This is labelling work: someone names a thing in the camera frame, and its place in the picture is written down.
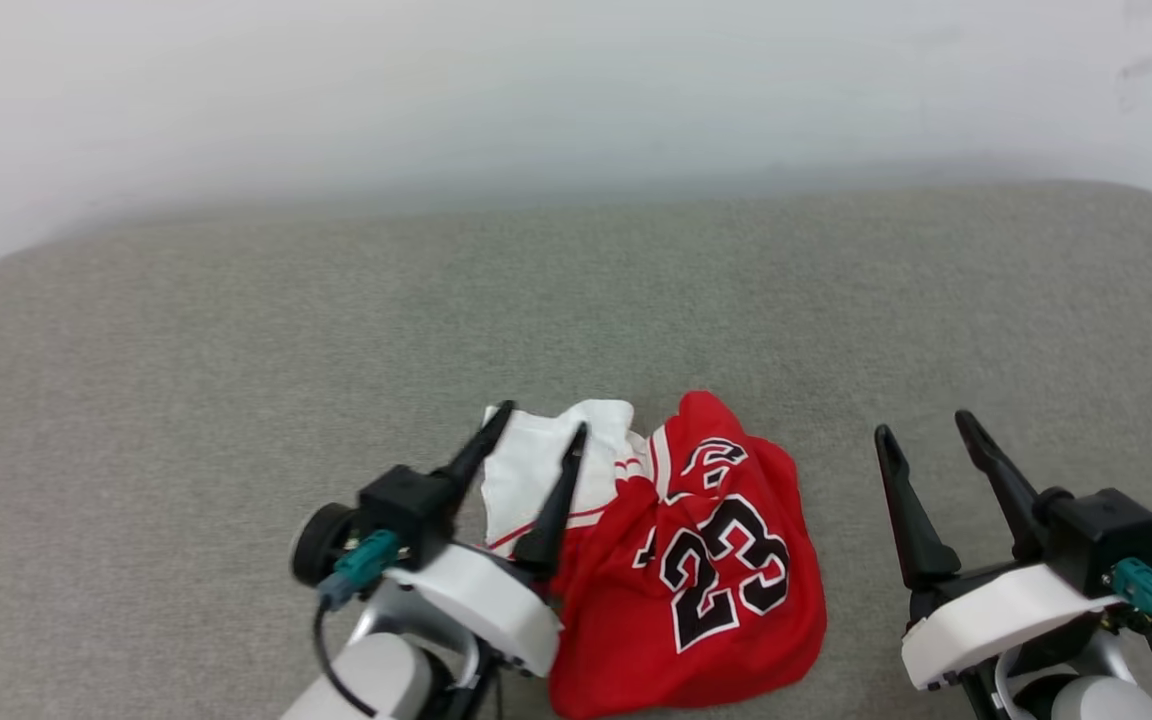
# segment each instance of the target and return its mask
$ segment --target gray table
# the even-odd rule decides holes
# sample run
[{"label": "gray table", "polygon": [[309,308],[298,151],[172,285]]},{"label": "gray table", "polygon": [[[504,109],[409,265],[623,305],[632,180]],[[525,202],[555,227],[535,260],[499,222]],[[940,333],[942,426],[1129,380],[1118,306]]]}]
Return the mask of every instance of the gray table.
[{"label": "gray table", "polygon": [[[873,426],[965,564],[1039,487],[1152,507],[1152,195],[1084,183],[103,233],[0,262],[0,717],[275,717],[314,677],[289,537],[488,402],[710,388],[799,462],[829,631],[804,682],[652,717],[965,717],[916,694]],[[475,501],[462,535],[483,530]],[[347,620],[334,624],[343,637]],[[1132,660],[1152,692],[1152,662]],[[509,717],[544,717],[509,679]]]}]

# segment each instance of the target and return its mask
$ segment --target folded clothing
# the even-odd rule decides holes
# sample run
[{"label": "folded clothing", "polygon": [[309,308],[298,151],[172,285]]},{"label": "folded clothing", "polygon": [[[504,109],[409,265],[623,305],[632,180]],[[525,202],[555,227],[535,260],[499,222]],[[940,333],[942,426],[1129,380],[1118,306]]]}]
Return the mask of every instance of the folded clothing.
[{"label": "folded clothing", "polygon": [[590,425],[553,585],[563,631],[550,702],[560,715],[703,707],[803,679],[826,607],[785,450],[745,434],[707,392],[687,393],[646,439],[628,429],[622,401],[516,415],[483,484],[488,546],[503,555],[558,478],[576,425]]}]

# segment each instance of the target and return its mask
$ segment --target jersey number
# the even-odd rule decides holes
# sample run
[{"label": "jersey number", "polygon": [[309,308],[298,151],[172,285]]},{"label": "jersey number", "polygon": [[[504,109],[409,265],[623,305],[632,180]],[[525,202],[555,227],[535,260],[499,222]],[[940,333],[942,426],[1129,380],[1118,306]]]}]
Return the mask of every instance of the jersey number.
[{"label": "jersey number", "polygon": [[[675,592],[673,638],[677,652],[740,626],[732,588],[717,589],[714,561],[735,552],[753,571],[740,583],[738,591],[741,605],[755,614],[767,614],[790,592],[790,551],[783,539],[767,532],[758,510],[743,497],[723,498],[696,529],[700,532],[680,529],[660,560],[660,582]],[[744,536],[738,547],[732,541],[737,529]]]}]

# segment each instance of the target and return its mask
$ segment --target gray fabric surface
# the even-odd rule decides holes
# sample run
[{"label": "gray fabric surface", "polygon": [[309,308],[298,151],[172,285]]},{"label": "gray fabric surface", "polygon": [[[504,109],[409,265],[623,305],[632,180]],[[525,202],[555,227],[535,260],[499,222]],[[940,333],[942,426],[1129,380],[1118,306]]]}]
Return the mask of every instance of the gray fabric surface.
[{"label": "gray fabric surface", "polygon": [[[650,717],[968,717],[917,694],[872,432],[965,564],[1010,543],[952,424],[1152,507],[1152,195],[1040,183],[105,233],[0,262],[0,717],[275,717],[291,535],[488,402],[710,388],[799,462],[829,631],[797,685]],[[475,500],[462,535],[484,528]],[[349,621],[334,630],[343,637]],[[1152,662],[1132,643],[1152,692]],[[509,717],[546,717],[509,679]]]}]

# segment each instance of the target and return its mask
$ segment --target white backdrop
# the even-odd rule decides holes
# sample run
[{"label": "white backdrop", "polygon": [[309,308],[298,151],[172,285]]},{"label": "white backdrop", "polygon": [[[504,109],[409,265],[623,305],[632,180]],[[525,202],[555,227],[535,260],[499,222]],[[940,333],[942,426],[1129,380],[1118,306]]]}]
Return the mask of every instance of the white backdrop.
[{"label": "white backdrop", "polygon": [[237,210],[1028,177],[1152,190],[1152,0],[0,0],[0,256]]}]

